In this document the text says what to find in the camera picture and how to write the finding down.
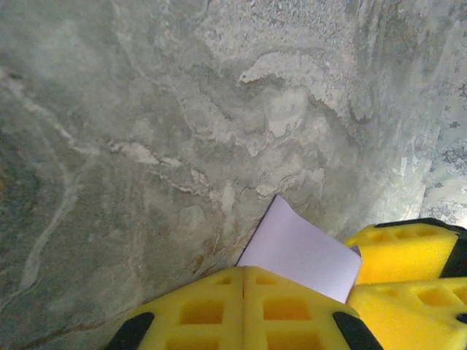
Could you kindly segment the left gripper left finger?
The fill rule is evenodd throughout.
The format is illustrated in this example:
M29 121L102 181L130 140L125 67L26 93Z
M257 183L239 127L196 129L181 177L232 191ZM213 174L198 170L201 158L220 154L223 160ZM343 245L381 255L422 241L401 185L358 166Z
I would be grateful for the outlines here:
M241 349L243 277L228 268L131 311L106 349Z

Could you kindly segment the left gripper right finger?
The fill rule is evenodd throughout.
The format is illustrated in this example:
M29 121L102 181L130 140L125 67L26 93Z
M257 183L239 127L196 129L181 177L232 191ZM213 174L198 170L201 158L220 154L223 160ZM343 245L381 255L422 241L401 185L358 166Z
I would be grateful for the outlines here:
M257 267L244 267L245 349L381 349L357 311Z

